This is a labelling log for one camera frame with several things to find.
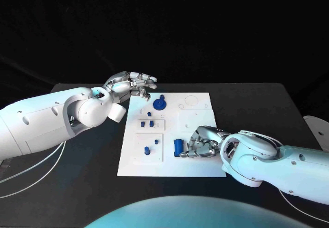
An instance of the circular hole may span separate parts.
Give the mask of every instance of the circular hole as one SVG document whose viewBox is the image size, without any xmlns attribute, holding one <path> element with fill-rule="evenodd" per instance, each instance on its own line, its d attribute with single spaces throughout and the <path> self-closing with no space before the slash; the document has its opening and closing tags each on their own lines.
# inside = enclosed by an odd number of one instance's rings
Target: circular hole
<svg viewBox="0 0 329 228">
<path fill-rule="evenodd" d="M 305 156 L 302 154 L 300 154 L 299 157 L 300 157 L 300 161 L 305 161 Z"/>
</svg>

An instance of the white board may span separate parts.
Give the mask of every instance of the white board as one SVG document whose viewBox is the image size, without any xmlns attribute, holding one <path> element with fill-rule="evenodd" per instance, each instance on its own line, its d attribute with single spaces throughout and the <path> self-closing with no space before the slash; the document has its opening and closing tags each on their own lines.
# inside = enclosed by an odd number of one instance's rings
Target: white board
<svg viewBox="0 0 329 228">
<path fill-rule="evenodd" d="M 155 110 L 153 101 L 165 95 L 166 108 Z M 198 128 L 217 127 L 209 93 L 150 93 L 150 101 L 130 98 L 119 176 L 227 177 L 220 155 L 212 158 L 173 156 L 175 139 L 186 143 Z"/>
</svg>

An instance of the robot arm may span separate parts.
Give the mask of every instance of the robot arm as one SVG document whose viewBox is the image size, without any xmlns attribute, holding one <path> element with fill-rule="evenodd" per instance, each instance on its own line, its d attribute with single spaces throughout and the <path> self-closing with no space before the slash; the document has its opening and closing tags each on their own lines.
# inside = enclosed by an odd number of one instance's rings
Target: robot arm
<svg viewBox="0 0 329 228">
<path fill-rule="evenodd" d="M 198 142 L 202 146 L 191 149 L 191 143 Z M 222 170 L 244 185 L 259 187 L 267 181 L 285 193 L 329 204 L 329 153 L 274 144 L 248 131 L 230 134 L 201 126 L 188 144 L 189 151 L 181 157 L 212 157 L 220 153 Z"/>
<path fill-rule="evenodd" d="M 120 72 L 103 87 L 75 88 L 22 100 L 0 110 L 0 160 L 44 151 L 103 124 L 120 122 L 126 109 L 117 104 L 132 95 L 149 101 L 145 87 L 156 78 Z"/>
</svg>

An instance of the white cable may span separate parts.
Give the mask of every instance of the white cable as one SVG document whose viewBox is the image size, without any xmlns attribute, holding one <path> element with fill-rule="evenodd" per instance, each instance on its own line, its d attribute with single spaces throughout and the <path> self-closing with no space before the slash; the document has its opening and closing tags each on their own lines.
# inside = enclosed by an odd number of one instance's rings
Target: white cable
<svg viewBox="0 0 329 228">
<path fill-rule="evenodd" d="M 321 219 L 321 218 L 318 218 L 318 217 L 315 217 L 315 216 L 312 216 L 312 215 L 309 215 L 308 213 L 305 213 L 302 210 L 299 210 L 295 206 L 293 206 L 293 204 L 290 203 L 290 201 L 287 200 L 287 198 L 285 197 L 285 195 L 283 195 L 283 192 L 282 192 L 282 190 L 279 189 L 279 191 L 280 191 L 280 193 L 282 193 L 282 196 L 283 196 L 283 198 L 285 198 L 285 200 L 287 201 L 287 203 L 290 204 L 290 206 L 299 211 L 299 212 L 302 212 L 305 215 L 308 215 L 308 216 L 310 216 L 312 218 L 315 218 L 315 219 L 318 219 L 318 220 L 321 220 L 321 221 L 323 221 L 323 222 L 326 222 L 326 223 L 329 223 L 328 221 L 325 221 L 323 219 Z"/>
<path fill-rule="evenodd" d="M 48 173 L 44 175 L 44 177 L 42 177 L 31 186 L 28 186 L 25 189 L 22 189 L 20 191 L 18 191 L 18 192 L 15 192 L 15 193 L 6 195 L 6 196 L 0 196 L 0 199 L 5 198 L 5 197 L 9 197 L 9 196 L 12 196 L 12 195 L 15 195 L 15 194 L 18 194 L 18 193 L 20 193 L 20 192 L 25 191 L 26 189 L 29 189 L 35 184 L 38 184 L 38 182 L 46 177 L 46 175 L 49 174 L 49 172 L 54 170 L 54 168 L 55 168 L 55 166 L 57 166 L 57 164 L 58 164 L 58 161 L 59 161 L 59 159 L 61 159 L 62 153 L 64 153 L 64 148 L 62 148 L 61 155 L 59 155 L 59 157 L 58 157 L 58 159 L 57 159 L 57 162 L 55 162 L 55 164 L 54 164 L 51 170 L 48 171 Z"/>
<path fill-rule="evenodd" d="M 25 171 L 19 172 L 16 175 L 13 175 L 12 177 L 0 180 L 0 184 L 5 183 L 7 180 L 10 180 L 12 178 L 15 178 L 16 176 L 19 176 L 20 174 L 23 174 L 25 172 L 28 172 L 29 170 L 32 170 L 38 165 L 41 165 L 49 158 L 51 156 L 57 153 L 59 147 L 62 146 L 64 142 L 59 144 L 58 148 L 55 149 L 55 151 L 46 156 L 46 158 L 39 162 L 36 163 L 32 167 L 29 167 Z"/>
<path fill-rule="evenodd" d="M 250 132 L 250 133 L 253 133 L 253 134 L 256 134 L 256 135 L 259 135 L 259 136 L 267 138 L 269 140 L 270 140 L 270 139 L 274 140 L 274 141 L 283 146 L 283 143 L 282 143 L 277 139 L 274 139 L 273 137 L 270 137 L 270 136 L 267 136 L 267 135 L 264 135 L 264 134 L 256 133 L 256 132 Z"/>
</svg>

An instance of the robotic hand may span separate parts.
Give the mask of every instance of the robotic hand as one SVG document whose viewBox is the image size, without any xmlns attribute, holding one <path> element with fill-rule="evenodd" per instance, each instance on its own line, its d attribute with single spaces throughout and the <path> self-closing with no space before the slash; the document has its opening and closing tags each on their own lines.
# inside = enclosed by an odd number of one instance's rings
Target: robotic hand
<svg viewBox="0 0 329 228">
<path fill-rule="evenodd" d="M 158 79 L 143 73 L 120 72 L 103 87 L 75 88 L 22 100 L 0 110 L 0 160 L 44 151 L 103 124 L 120 122 L 126 109 L 117 103 L 130 96 L 149 101 L 146 87 Z"/>
<path fill-rule="evenodd" d="M 244 184 L 272 183 L 285 193 L 329 204 L 329 153 L 283 146 L 272 137 L 250 131 L 235 134 L 199 126 L 181 157 L 209 158 L 218 153 L 222 170 Z"/>
</svg>

